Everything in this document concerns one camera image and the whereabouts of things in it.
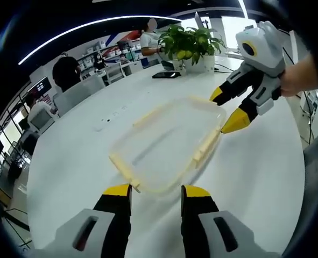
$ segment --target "transparent plastic lid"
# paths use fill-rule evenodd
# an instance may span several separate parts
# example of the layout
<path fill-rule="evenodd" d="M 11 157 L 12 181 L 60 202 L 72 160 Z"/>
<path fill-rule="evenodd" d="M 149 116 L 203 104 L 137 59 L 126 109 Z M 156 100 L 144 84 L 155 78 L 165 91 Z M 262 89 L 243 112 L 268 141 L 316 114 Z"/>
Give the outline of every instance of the transparent plastic lid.
<path fill-rule="evenodd" d="M 174 100 L 136 122 L 115 143 L 110 160 L 136 190 L 168 192 L 203 166 L 224 120 L 214 102 Z"/>

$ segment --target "floor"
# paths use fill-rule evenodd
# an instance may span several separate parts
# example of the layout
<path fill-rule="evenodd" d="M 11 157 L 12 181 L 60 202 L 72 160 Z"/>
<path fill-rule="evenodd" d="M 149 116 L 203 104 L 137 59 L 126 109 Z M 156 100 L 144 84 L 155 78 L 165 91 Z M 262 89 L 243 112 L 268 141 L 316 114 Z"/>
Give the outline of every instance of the floor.
<path fill-rule="evenodd" d="M 296 124 L 298 126 L 298 130 L 300 133 L 300 139 L 302 142 L 303 149 L 308 146 L 308 139 L 309 139 L 309 118 L 307 114 L 305 114 L 301 107 L 300 107 L 300 98 L 297 96 L 289 97 L 287 98 L 287 101 L 292 109 L 293 116 L 295 118 Z M 28 169 L 25 169 L 20 178 L 16 181 L 16 185 L 14 187 L 15 191 L 13 193 L 13 199 L 10 205 L 11 208 L 17 208 L 19 210 L 22 210 L 26 212 L 26 185 L 27 185 L 27 178 L 28 178 Z M 11 214 L 19 219 L 20 221 L 24 222 L 25 224 L 28 224 L 27 222 L 27 215 L 23 212 L 18 211 L 11 211 Z M 13 223 L 12 228 L 9 223 L 5 220 L 2 221 L 5 229 L 9 232 L 10 237 L 14 240 L 15 244 L 20 246 L 23 244 L 22 239 L 25 242 L 28 242 L 31 240 L 31 235 L 29 232 L 23 230 L 22 228 L 18 227 L 17 225 L 14 225 Z M 23 253 L 26 253 L 28 249 L 34 248 L 33 243 L 29 243 L 28 246 L 20 247 L 20 251 Z"/>

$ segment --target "table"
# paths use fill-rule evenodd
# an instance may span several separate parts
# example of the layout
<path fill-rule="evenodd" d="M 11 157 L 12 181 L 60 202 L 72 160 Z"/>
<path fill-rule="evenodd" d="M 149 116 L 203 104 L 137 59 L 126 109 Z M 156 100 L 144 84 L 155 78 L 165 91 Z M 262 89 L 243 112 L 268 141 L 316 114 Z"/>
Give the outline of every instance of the table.
<path fill-rule="evenodd" d="M 216 62 L 236 69 L 241 60 Z M 151 78 L 161 70 L 161 65 L 150 67 L 102 89 L 39 138 L 27 184 L 36 248 L 51 242 L 56 229 L 82 209 L 93 208 L 106 188 L 125 183 L 108 154 L 134 121 L 175 98 L 209 98 L 229 75 Z M 248 93 L 223 105 L 227 116 Z M 220 137 L 194 185 L 208 190 L 220 210 L 229 210 L 250 227 L 262 248 L 281 254 L 299 218 L 304 182 L 298 128 L 286 100 L 280 98 L 248 128 Z M 180 224 L 180 200 L 152 200 L 133 191 L 126 257 L 185 257 Z"/>

